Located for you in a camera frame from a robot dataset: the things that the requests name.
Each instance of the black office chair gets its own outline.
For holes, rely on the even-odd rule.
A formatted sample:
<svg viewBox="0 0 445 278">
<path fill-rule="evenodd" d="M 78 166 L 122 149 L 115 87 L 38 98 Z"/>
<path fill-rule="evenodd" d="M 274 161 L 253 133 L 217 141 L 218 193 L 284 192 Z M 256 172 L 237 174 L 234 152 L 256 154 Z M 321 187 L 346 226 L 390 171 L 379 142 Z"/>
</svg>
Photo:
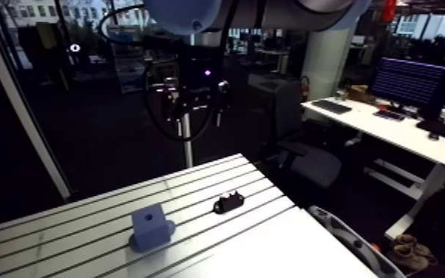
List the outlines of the black office chair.
<svg viewBox="0 0 445 278">
<path fill-rule="evenodd" d="M 314 182 L 323 189 L 329 188 L 339 176 L 342 163 L 324 149 L 304 142 L 302 130 L 300 81 L 289 82 L 274 96 L 274 138 L 280 149 L 279 167 L 288 169 Z"/>
</svg>

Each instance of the boot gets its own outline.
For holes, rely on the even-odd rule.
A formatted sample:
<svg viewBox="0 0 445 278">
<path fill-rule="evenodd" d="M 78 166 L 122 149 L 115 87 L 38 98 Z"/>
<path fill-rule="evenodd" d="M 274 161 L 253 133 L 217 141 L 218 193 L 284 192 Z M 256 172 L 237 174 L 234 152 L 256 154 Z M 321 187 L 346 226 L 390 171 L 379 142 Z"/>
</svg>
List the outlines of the boot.
<svg viewBox="0 0 445 278">
<path fill-rule="evenodd" d="M 409 234 L 400 234 L 398 235 L 395 240 L 392 242 L 392 247 L 395 245 L 411 245 L 414 248 L 414 254 L 418 256 L 426 257 L 430 263 L 430 265 L 437 265 L 438 261 L 436 260 L 435 256 L 431 253 L 429 248 L 422 244 L 418 244 L 418 240 L 409 235 Z"/>
<path fill-rule="evenodd" d="M 411 275 L 426 269 L 429 265 L 428 259 L 414 254 L 414 248 L 411 245 L 396 245 L 388 252 L 387 257 Z"/>
</svg>

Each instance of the computer monitor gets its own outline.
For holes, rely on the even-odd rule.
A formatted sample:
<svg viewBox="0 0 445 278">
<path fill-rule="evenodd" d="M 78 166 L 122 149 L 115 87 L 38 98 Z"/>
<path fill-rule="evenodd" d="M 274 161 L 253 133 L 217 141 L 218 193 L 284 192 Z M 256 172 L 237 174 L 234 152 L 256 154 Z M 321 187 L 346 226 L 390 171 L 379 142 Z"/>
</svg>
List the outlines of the computer monitor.
<svg viewBox="0 0 445 278">
<path fill-rule="evenodd" d="M 252 35 L 251 40 L 252 40 L 252 42 L 260 42 L 261 37 L 260 37 L 260 35 Z"/>
<path fill-rule="evenodd" d="M 366 40 L 365 35 L 355 35 L 352 37 L 352 43 L 353 44 L 364 44 L 364 41 Z"/>
<path fill-rule="evenodd" d="M 369 91 L 388 101 L 439 113 L 445 104 L 445 65 L 383 57 Z"/>
<path fill-rule="evenodd" d="M 248 33 L 240 33 L 240 41 L 248 41 Z"/>
</svg>

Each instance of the aluminum table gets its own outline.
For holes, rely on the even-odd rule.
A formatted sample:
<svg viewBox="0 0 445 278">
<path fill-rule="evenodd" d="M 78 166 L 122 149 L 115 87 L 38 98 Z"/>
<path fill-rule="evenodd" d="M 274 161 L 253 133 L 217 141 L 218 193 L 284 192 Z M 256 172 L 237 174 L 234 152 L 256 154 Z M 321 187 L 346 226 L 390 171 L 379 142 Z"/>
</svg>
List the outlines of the aluminum table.
<svg viewBox="0 0 445 278">
<path fill-rule="evenodd" d="M 225 192 L 243 206 L 211 212 Z M 131 212 L 161 203 L 177 227 L 144 254 Z M 0 277 L 357 277 L 375 274 L 242 155 L 0 224 Z"/>
</svg>

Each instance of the desk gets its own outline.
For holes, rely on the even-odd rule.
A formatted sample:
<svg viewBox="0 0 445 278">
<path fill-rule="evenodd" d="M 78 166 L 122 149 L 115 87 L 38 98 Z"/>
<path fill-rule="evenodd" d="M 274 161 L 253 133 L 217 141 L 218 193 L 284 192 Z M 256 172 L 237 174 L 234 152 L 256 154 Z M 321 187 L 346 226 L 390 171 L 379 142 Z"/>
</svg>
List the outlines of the desk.
<svg viewBox="0 0 445 278">
<path fill-rule="evenodd" d="M 412 118 L 405 118 L 401 122 L 387 120 L 373 115 L 374 112 L 378 111 L 378 108 L 374 106 L 352 100 L 337 101 L 335 98 L 328 98 L 327 100 L 348 106 L 352 108 L 352 111 L 338 115 L 314 106 L 310 101 L 302 105 L 332 120 L 372 135 L 435 163 L 435 167 L 428 177 L 423 179 L 382 160 L 375 161 L 380 166 L 413 180 L 414 185 L 410 188 L 397 186 L 397 182 L 378 172 L 369 173 L 371 176 L 384 181 L 386 184 L 417 200 L 410 211 L 385 232 L 385 235 L 390 239 L 403 234 L 412 224 L 414 217 L 421 210 L 424 202 L 445 186 L 445 138 L 440 136 L 438 141 L 429 140 L 428 132 L 417 128 L 415 125 L 418 121 Z"/>
<path fill-rule="evenodd" d="M 212 213 L 218 197 L 235 189 L 245 204 Z M 176 232 L 170 243 L 134 253 L 130 213 L 153 203 Z M 0 277 L 376 276 L 233 155 L 0 224 Z"/>
</svg>

